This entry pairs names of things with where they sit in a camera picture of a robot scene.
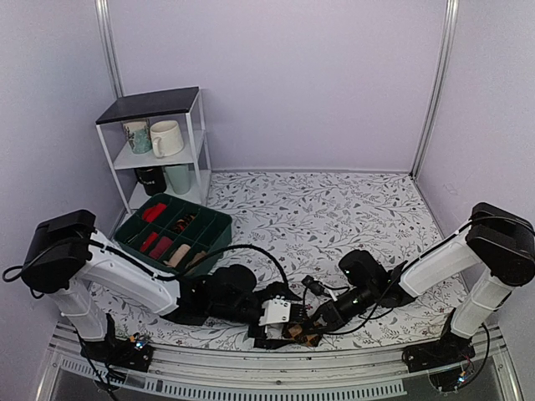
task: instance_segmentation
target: white wall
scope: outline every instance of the white wall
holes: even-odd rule
[[[420,186],[446,234],[479,201],[535,224],[535,7],[464,0]],[[467,278],[473,283],[476,272]],[[526,399],[535,393],[535,282],[499,315]]]
[[[107,232],[122,204],[94,129],[113,101],[94,2],[3,0],[0,37],[3,270],[24,261],[40,221],[86,208]],[[0,282],[1,400],[34,398],[57,317],[21,282]]]
[[[408,171],[445,1],[114,0],[127,94],[206,89],[219,169]]]

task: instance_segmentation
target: storage box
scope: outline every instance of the storage box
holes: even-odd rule
[[[166,205],[166,208],[152,222],[144,221],[142,218],[144,212],[159,203]],[[188,215],[195,216],[193,221],[182,232],[173,232],[171,229],[176,222]],[[158,194],[152,196],[130,219],[125,221],[115,233],[115,240],[126,252],[158,270],[180,272],[197,253],[201,251],[209,253],[228,246],[232,239],[231,227],[232,218],[225,213],[213,211],[171,195]],[[147,249],[141,251],[141,246],[152,233],[158,237],[151,242]],[[172,245],[158,259],[149,257],[150,252],[164,236],[173,241]],[[191,249],[176,268],[166,266],[165,262],[169,261],[182,244],[191,246]],[[207,274],[221,256],[222,254],[204,261],[189,272],[188,276]]]

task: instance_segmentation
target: red object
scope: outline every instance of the red object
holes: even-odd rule
[[[149,256],[153,259],[158,259],[164,253],[166,253],[172,243],[173,240],[171,238],[163,236],[162,238],[160,238],[154,249],[150,251]]]
[[[145,242],[143,242],[143,245],[141,245],[140,251],[145,252],[147,249],[149,249],[150,244],[152,244],[156,238],[158,238],[158,234],[151,232],[151,234],[147,236]]]
[[[151,223],[152,221],[156,220],[156,217],[158,217],[161,214],[161,212],[166,209],[166,207],[167,205],[165,203],[158,203],[157,205],[152,206],[148,208],[146,211],[144,211],[141,218]]]

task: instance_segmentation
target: mug handle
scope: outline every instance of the mug handle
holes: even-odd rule
[[[154,150],[156,157],[164,157],[164,155],[160,152],[160,142],[161,138],[154,138],[152,140],[152,150]]]

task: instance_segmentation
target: shelf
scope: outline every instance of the shelf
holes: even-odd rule
[[[202,188],[202,193],[204,194],[203,199],[201,198],[201,194],[199,193],[199,185],[196,181],[195,171],[190,171],[190,175],[191,175],[191,188],[189,192],[185,193],[184,195],[177,195],[175,192],[173,192],[173,188],[171,187],[171,184],[169,184],[169,181],[167,181],[166,194],[171,195],[171,196],[176,196],[177,198],[181,198],[184,201],[197,203],[199,205],[205,205],[206,198],[208,196],[208,188],[210,187],[211,171],[201,170],[201,188]],[[130,202],[128,202],[130,209],[132,210],[139,209],[149,199],[150,199],[150,196],[148,196],[145,193],[145,189],[143,188],[143,185],[138,183],[134,188],[134,192],[132,193]]]
[[[118,98],[95,123],[102,125],[157,115],[189,113],[198,94],[199,87],[196,86],[123,96]]]
[[[114,168],[116,170],[135,169],[137,167],[150,167],[152,165],[185,165],[187,163],[193,163],[199,159],[201,154],[202,142],[205,139],[206,131],[196,130],[193,131],[193,139],[195,140],[196,158],[193,158],[190,145],[190,135],[187,132],[182,133],[184,139],[184,149],[178,152],[176,155],[157,158],[154,156],[152,150],[142,154],[136,155],[132,153],[132,149],[128,142],[125,143],[123,149],[114,161]]]

